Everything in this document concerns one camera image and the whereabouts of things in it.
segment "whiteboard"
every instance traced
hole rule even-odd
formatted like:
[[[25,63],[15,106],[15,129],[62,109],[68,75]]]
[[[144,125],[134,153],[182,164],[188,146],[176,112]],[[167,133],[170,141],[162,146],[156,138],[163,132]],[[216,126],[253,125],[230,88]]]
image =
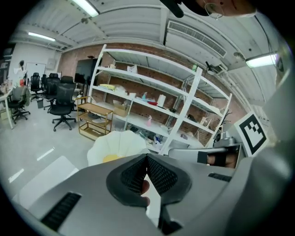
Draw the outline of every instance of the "whiteboard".
[[[27,78],[31,80],[31,76],[33,76],[35,72],[38,72],[41,78],[43,74],[45,74],[45,67],[46,64],[28,62],[26,65],[26,70],[28,71]]]

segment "black strap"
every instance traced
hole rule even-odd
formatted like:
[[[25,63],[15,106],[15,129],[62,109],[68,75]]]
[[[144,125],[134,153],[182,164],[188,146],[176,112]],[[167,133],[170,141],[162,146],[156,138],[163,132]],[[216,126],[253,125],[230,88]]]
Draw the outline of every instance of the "black strap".
[[[216,153],[215,154],[215,166],[222,166],[225,167],[225,161],[226,161],[226,153]]]
[[[198,152],[197,162],[207,164],[207,156],[208,156],[208,153]]]

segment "air vent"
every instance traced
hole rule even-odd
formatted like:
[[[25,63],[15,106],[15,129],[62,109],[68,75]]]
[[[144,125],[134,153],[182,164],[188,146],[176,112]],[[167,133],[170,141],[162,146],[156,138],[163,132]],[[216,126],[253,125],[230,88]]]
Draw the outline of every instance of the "air vent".
[[[177,31],[181,34],[188,35],[189,37],[194,38],[195,40],[205,44],[207,47],[211,48],[213,51],[215,51],[218,55],[224,58],[226,55],[226,51],[218,45],[216,42],[214,42],[212,39],[204,35],[203,33],[188,27],[184,24],[174,22],[174,21],[169,21],[168,23],[168,29],[169,30],[174,30]]]
[[[231,180],[231,176],[221,175],[221,174],[217,174],[217,173],[210,173],[208,176],[212,177],[214,179],[219,179],[219,180],[223,180],[226,182],[229,182]]]
[[[41,222],[50,229],[57,231],[80,198],[81,195],[79,194],[67,193],[41,220]]]

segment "wall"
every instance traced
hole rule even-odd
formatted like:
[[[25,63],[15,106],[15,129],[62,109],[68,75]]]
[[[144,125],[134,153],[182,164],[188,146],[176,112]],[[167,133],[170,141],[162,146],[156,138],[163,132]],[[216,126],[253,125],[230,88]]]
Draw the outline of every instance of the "wall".
[[[59,65],[59,60],[61,53],[52,49],[45,47],[40,47],[28,43],[17,43],[12,54],[12,59],[10,62],[8,76],[9,79],[14,79],[15,75],[13,73],[14,68],[18,68],[18,64],[21,60],[24,60],[24,68],[26,63],[42,63],[47,64],[49,58],[54,58],[57,60],[55,68],[53,70],[45,70],[45,74],[49,76],[50,73],[56,73]]]
[[[102,48],[102,45],[96,45],[96,46],[83,47],[83,48],[71,50],[69,52],[62,54],[62,57],[60,59],[58,72],[62,71],[64,75],[74,76],[75,71],[76,71],[76,67],[77,67],[77,61],[87,59],[88,56],[94,56],[97,58],[100,51],[101,51],[101,48]],[[194,64],[193,62],[187,60],[186,58],[183,58],[183,57],[176,55],[174,53],[171,53],[169,51],[165,51],[162,49],[149,47],[149,46],[143,46],[143,45],[139,45],[139,44],[110,43],[107,45],[107,48],[121,48],[121,49],[127,49],[127,50],[146,52],[146,53],[154,54],[154,55],[175,61],[175,62],[177,62],[181,65],[184,65],[188,68],[192,68],[192,66]],[[108,66],[111,63],[113,63],[113,58],[110,57],[107,53],[105,53],[102,58],[102,66]],[[116,66],[118,69],[122,69],[122,70],[126,70],[126,68],[127,68],[127,64],[122,64],[122,63],[117,63]],[[142,74],[142,75],[146,75],[148,77],[152,77],[152,78],[161,80],[161,81],[168,83],[170,85],[173,85],[177,88],[180,88],[180,86],[181,86],[180,81],[178,81],[170,76],[166,76],[161,73],[155,72],[153,70],[138,67],[138,73]],[[227,95],[230,94],[230,91],[221,82],[219,82],[215,77],[210,76],[208,74],[206,74],[205,77],[209,81],[214,83],[217,87],[222,89]],[[102,73],[98,76],[97,84],[106,83],[107,80],[108,80],[108,74]],[[166,96],[164,106],[168,107],[168,108],[171,108],[173,106],[175,99],[176,99],[175,97],[173,97],[169,94],[165,94],[163,92],[160,92],[156,89],[153,89],[153,88],[150,88],[150,87],[138,84],[138,83],[129,82],[129,81],[121,79],[121,78],[111,77],[110,83],[122,85],[127,89],[128,92],[131,92],[131,93],[136,92],[137,95],[139,95],[139,96],[147,91],[147,94],[148,94],[147,97],[148,98],[155,98],[156,100],[160,94],[164,94]],[[93,92],[93,97],[96,101],[102,101],[103,96],[104,96],[103,92],[100,92],[100,91]],[[203,99],[204,101],[206,101],[209,104],[213,103],[213,105],[216,105],[216,107],[218,107],[219,109],[223,108],[224,107],[223,105],[226,102],[225,99],[212,100],[210,97],[204,95],[200,91],[197,91],[195,96],[200,97],[201,99]],[[121,98],[118,98],[118,97],[113,96],[111,94],[108,94],[106,96],[106,102],[112,103],[113,100],[122,101]],[[183,106],[183,102],[181,102],[178,112],[181,110],[182,106]],[[230,116],[231,123],[234,123],[235,121],[239,120],[240,118],[242,118],[246,114],[246,112],[241,108],[241,106],[239,105],[239,102],[237,101],[237,99],[234,96],[232,98],[232,102],[230,103],[229,109],[231,112],[233,112]],[[140,114],[144,117],[148,117],[148,115],[151,115],[153,117],[153,120],[156,120],[156,121],[161,122],[163,124],[168,119],[168,115],[163,114],[158,111],[155,111],[154,109],[138,105],[138,104],[134,104],[132,106],[132,111],[137,114]],[[197,121],[201,121],[202,117],[207,116],[207,112],[204,112],[203,110],[201,110],[195,106],[190,106],[188,114],[192,114]],[[212,121],[210,123],[210,128],[212,130],[214,130],[220,121],[220,117],[217,115],[214,115],[214,114],[209,114],[209,116],[212,119]],[[183,122],[180,129],[185,132],[192,132],[193,134],[198,131],[197,127],[190,125],[186,122]],[[202,131],[202,130],[199,131],[199,140],[203,145],[205,145],[207,143],[207,141],[210,139],[210,137],[211,137],[211,134],[209,134],[208,132]]]

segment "floor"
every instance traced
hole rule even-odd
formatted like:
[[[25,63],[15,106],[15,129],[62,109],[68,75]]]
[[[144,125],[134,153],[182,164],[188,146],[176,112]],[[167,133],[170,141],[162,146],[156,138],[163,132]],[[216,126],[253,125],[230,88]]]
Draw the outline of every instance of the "floor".
[[[88,166],[87,151],[94,141],[80,135],[78,123],[73,121],[69,121],[72,130],[61,123],[54,132],[51,121],[58,117],[47,109],[38,109],[33,100],[25,107],[31,113],[26,115],[28,120],[19,118],[12,130],[8,120],[0,121],[1,184],[10,198],[60,156],[78,169]],[[76,112],[71,113],[72,118],[76,116]]]

